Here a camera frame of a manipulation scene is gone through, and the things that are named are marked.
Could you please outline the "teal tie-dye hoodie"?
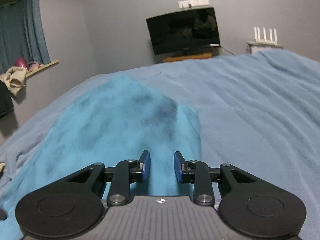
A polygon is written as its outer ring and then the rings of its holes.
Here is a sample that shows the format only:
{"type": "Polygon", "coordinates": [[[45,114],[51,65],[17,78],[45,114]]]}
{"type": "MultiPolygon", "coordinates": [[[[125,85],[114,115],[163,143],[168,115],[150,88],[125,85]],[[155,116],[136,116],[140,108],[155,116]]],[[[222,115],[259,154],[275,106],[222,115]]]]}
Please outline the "teal tie-dye hoodie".
{"type": "Polygon", "coordinates": [[[138,194],[189,195],[179,185],[173,155],[187,159],[201,155],[197,111],[177,103],[151,87],[120,75],[76,98],[57,118],[58,100],[37,113],[2,146],[5,172],[1,179],[1,239],[21,239],[15,218],[18,201],[92,163],[116,165],[151,155],[147,186],[138,194]]]}

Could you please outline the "light blue bed blanket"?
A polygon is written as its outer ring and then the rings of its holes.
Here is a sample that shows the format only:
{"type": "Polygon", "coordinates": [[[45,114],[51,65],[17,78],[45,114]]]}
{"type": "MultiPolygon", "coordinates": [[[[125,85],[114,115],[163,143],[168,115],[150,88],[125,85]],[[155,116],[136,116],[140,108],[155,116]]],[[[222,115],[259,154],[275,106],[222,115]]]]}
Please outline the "light blue bed blanket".
{"type": "Polygon", "coordinates": [[[120,75],[197,111],[198,159],[231,163],[294,193],[307,209],[300,236],[319,239],[319,62],[273,50],[101,74],[52,102],[62,101],[54,117],[120,75]]]}

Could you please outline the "wooden tv stand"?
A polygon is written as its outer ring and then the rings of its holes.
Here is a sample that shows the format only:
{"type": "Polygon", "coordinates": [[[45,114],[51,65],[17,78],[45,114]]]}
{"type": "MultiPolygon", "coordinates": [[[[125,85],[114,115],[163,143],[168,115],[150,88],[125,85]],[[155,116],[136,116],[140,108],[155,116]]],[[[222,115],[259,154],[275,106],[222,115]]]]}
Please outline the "wooden tv stand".
{"type": "Polygon", "coordinates": [[[163,63],[178,62],[178,61],[184,61],[184,60],[202,60],[202,59],[210,59],[212,57],[213,57],[212,52],[205,52],[205,53],[194,54],[194,55],[167,57],[166,59],[163,60],[163,63]]]}

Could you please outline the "black flat screen television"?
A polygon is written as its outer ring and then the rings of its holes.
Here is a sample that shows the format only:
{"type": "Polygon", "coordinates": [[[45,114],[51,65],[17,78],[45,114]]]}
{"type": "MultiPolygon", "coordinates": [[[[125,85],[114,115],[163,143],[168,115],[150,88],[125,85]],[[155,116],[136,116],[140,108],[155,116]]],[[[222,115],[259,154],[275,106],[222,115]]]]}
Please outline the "black flat screen television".
{"type": "Polygon", "coordinates": [[[156,55],[202,47],[220,47],[213,7],[187,9],[146,19],[156,55]]]}

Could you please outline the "white small shelf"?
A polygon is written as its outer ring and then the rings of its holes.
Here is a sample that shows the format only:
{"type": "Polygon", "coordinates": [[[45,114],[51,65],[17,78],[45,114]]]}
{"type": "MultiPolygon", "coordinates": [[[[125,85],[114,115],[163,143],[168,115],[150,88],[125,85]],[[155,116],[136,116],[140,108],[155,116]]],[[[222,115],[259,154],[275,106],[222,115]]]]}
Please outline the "white small shelf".
{"type": "Polygon", "coordinates": [[[275,44],[275,43],[264,43],[264,42],[255,42],[255,41],[247,41],[247,54],[254,54],[263,50],[273,50],[273,49],[283,49],[283,45],[275,44]]]}

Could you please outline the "wooden window sill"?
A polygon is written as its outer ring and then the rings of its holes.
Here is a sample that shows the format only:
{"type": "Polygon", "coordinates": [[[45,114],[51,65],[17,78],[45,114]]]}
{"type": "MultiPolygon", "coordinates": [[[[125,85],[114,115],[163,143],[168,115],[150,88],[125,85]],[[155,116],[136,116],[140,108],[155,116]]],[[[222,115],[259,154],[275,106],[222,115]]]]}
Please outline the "wooden window sill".
{"type": "Polygon", "coordinates": [[[43,71],[43,70],[45,70],[47,68],[53,67],[53,66],[55,66],[57,64],[59,64],[59,60],[54,60],[54,61],[50,62],[49,64],[42,65],[42,66],[40,66],[37,69],[34,69],[32,71],[28,71],[25,77],[29,78],[29,77],[37,74],[38,72],[41,72],[41,71],[43,71]]]}

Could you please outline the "black hanging garment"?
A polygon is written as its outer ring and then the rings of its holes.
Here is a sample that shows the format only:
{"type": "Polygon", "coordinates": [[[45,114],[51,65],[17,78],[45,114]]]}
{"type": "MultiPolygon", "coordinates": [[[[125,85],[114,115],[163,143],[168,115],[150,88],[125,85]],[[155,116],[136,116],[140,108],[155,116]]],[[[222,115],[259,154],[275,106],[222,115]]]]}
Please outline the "black hanging garment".
{"type": "Polygon", "coordinates": [[[5,83],[0,81],[0,118],[14,111],[14,104],[5,83]]]}

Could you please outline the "pink object on sill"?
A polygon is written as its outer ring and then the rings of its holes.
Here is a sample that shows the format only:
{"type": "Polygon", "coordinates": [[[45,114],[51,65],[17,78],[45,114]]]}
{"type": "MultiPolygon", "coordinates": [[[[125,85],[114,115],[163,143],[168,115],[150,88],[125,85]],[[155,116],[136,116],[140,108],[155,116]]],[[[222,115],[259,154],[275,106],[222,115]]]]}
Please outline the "pink object on sill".
{"type": "Polygon", "coordinates": [[[27,59],[25,59],[23,57],[19,57],[19,58],[16,59],[14,66],[15,67],[23,67],[27,71],[32,72],[34,70],[39,69],[40,64],[37,61],[33,60],[33,59],[28,59],[27,60],[27,59]]]}

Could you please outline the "white wifi router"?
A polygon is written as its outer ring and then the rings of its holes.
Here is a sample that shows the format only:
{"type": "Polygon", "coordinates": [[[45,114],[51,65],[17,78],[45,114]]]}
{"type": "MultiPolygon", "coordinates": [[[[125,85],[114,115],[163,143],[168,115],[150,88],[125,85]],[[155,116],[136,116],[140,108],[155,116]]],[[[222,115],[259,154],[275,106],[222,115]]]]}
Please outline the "white wifi router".
{"type": "Polygon", "coordinates": [[[263,44],[277,44],[278,35],[276,28],[265,28],[254,26],[254,41],[263,44]]]}

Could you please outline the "beige cloth on sill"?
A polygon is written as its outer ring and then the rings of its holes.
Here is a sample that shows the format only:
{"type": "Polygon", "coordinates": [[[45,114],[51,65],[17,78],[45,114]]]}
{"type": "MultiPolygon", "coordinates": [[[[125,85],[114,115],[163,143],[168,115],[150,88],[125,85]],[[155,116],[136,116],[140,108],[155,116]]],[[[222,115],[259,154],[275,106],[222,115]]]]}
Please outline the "beige cloth on sill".
{"type": "Polygon", "coordinates": [[[25,87],[27,70],[24,67],[13,66],[1,75],[1,81],[6,85],[8,91],[17,97],[17,94],[25,87]]]}

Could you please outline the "white power strip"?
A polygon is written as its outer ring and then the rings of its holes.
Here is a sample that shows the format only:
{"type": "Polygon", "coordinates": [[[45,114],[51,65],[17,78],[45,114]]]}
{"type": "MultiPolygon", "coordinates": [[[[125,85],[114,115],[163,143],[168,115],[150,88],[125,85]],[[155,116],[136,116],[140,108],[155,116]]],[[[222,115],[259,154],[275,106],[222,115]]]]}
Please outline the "white power strip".
{"type": "Polygon", "coordinates": [[[205,7],[209,5],[209,0],[185,0],[178,2],[178,6],[180,9],[192,9],[196,7],[205,7]]]}

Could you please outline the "teal window curtain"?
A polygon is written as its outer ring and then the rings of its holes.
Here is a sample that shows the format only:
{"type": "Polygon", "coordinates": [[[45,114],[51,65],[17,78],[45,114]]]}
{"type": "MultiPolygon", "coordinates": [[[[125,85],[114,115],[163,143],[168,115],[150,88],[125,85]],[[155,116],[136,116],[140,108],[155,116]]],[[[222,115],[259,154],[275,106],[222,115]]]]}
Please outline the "teal window curtain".
{"type": "Polygon", "coordinates": [[[1,6],[1,74],[23,57],[50,63],[39,0],[19,0],[1,6]]]}

